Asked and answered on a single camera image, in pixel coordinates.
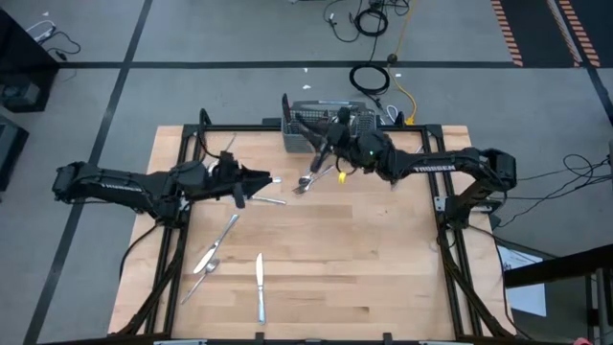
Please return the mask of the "black plastic crate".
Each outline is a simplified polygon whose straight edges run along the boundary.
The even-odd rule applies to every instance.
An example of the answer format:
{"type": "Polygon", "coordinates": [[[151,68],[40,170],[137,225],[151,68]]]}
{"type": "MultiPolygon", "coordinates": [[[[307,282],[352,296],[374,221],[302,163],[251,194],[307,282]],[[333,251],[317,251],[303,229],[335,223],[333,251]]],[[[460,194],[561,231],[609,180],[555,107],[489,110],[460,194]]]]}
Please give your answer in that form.
{"type": "Polygon", "coordinates": [[[57,70],[0,71],[0,105],[13,113],[46,108],[57,70]]]}

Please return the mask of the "grey mesh cutlery basket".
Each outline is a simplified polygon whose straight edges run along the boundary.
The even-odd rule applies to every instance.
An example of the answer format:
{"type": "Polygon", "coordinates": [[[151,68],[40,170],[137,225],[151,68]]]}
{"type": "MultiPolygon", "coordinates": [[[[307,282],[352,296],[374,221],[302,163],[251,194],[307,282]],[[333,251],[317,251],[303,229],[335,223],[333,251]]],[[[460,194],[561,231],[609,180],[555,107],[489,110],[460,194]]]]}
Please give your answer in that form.
{"type": "Polygon", "coordinates": [[[283,118],[281,124],[285,150],[288,153],[314,153],[313,146],[303,135],[297,132],[293,124],[297,113],[302,113],[308,118],[324,118],[330,123],[336,122],[338,110],[346,107],[351,112],[350,132],[352,136],[376,129],[377,118],[375,112],[369,109],[363,102],[349,102],[351,102],[350,105],[318,104],[318,101],[295,101],[289,103],[292,116],[291,132],[284,132],[283,118]]]}

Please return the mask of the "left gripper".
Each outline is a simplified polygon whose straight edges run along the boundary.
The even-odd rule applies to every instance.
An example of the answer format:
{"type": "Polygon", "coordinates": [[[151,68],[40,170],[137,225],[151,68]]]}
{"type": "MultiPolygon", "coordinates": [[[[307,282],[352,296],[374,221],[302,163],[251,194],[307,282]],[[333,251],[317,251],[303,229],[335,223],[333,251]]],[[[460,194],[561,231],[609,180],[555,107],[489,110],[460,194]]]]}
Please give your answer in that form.
{"type": "Polygon", "coordinates": [[[272,183],[270,172],[245,168],[228,150],[223,150],[220,153],[217,164],[211,170],[211,178],[213,179],[213,185],[209,192],[209,198],[220,200],[223,196],[231,196],[239,209],[245,207],[242,187],[244,179],[254,180],[247,183],[248,193],[257,193],[272,183]]]}

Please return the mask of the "black cabinet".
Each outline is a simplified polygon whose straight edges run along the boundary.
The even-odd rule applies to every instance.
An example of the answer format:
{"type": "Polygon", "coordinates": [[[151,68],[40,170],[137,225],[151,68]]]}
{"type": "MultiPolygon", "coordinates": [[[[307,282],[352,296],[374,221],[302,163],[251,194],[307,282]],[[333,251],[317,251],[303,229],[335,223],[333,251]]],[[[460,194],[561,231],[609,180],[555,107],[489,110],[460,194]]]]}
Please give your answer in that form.
{"type": "Polygon", "coordinates": [[[58,68],[57,61],[0,8],[0,71],[58,68]]]}

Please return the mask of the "black box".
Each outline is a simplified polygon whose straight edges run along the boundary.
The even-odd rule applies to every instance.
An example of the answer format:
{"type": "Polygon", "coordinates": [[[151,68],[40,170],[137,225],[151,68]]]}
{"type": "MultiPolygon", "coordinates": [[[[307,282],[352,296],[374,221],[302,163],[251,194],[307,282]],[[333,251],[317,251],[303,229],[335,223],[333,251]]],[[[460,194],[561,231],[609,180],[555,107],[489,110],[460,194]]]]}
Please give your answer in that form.
{"type": "Polygon", "coordinates": [[[5,192],[29,132],[0,116],[0,193],[5,192]]]}

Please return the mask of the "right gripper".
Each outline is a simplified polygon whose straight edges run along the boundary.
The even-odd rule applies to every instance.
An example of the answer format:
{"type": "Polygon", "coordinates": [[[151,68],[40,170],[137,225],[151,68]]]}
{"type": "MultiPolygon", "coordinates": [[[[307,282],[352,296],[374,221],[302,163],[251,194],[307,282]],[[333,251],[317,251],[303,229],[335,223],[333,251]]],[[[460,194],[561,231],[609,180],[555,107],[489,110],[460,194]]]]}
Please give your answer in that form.
{"type": "Polygon", "coordinates": [[[348,108],[340,108],[337,112],[337,121],[329,123],[324,118],[308,118],[302,113],[295,115],[294,126],[299,134],[315,148],[309,170],[318,172],[325,160],[333,153],[338,159],[344,159],[357,170],[352,162],[350,149],[354,144],[350,132],[351,112],[348,108]]]}

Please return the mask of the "black side table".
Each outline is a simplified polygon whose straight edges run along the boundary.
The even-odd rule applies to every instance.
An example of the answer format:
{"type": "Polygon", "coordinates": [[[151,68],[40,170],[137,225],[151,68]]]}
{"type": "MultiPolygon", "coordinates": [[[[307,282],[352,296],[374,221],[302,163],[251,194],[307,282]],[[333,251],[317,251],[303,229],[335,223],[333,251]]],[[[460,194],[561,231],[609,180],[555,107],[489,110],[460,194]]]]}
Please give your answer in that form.
{"type": "Polygon", "coordinates": [[[504,281],[508,288],[519,288],[585,276],[601,268],[613,268],[613,243],[507,270],[504,281]]]}

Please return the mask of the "white paper sheet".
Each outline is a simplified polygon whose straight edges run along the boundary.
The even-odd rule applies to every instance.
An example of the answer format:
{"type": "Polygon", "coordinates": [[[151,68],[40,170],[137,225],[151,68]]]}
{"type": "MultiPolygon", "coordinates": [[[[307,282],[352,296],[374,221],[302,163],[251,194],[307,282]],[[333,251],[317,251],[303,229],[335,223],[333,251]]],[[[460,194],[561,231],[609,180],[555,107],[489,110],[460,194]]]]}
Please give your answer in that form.
{"type": "MultiPolygon", "coordinates": [[[[542,262],[541,258],[508,249],[498,245],[505,271],[542,262]]],[[[545,317],[547,315],[545,285],[531,285],[524,287],[507,287],[506,293],[511,300],[511,307],[533,315],[545,317]]]]}

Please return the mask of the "silver spoon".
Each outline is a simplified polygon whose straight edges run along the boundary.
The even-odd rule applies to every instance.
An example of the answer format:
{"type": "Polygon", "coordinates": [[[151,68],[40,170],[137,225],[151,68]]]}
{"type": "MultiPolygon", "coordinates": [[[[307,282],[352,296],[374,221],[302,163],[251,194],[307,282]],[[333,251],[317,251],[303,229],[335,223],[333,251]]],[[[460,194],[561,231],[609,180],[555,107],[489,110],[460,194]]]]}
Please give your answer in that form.
{"type": "Polygon", "coordinates": [[[298,180],[300,186],[305,186],[310,183],[312,180],[328,173],[333,168],[332,165],[328,165],[326,168],[322,169],[319,172],[310,172],[307,175],[301,176],[298,180]]]}
{"type": "MultiPolygon", "coordinates": [[[[222,150],[222,152],[229,151],[229,149],[233,145],[236,137],[237,137],[237,134],[233,133],[230,142],[227,144],[226,148],[222,150]]],[[[219,163],[219,158],[217,158],[215,161],[213,161],[212,163],[209,164],[209,166],[207,168],[207,171],[208,171],[209,174],[213,173],[213,170],[218,165],[218,163],[219,163]]]]}

